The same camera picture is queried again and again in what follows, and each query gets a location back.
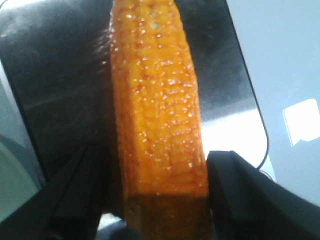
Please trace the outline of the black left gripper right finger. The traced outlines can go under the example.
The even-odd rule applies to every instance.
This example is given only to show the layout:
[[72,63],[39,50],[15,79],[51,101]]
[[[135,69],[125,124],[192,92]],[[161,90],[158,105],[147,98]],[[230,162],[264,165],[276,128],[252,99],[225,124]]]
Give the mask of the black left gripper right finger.
[[272,181],[234,151],[207,157],[209,205],[219,240],[318,240],[319,206]]

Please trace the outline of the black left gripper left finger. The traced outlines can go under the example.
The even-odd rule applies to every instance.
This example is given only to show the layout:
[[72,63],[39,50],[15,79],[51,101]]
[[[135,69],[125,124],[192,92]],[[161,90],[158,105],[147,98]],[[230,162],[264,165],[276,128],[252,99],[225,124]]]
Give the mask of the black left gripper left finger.
[[81,147],[30,200],[0,224],[2,240],[93,240],[108,184],[106,147]]

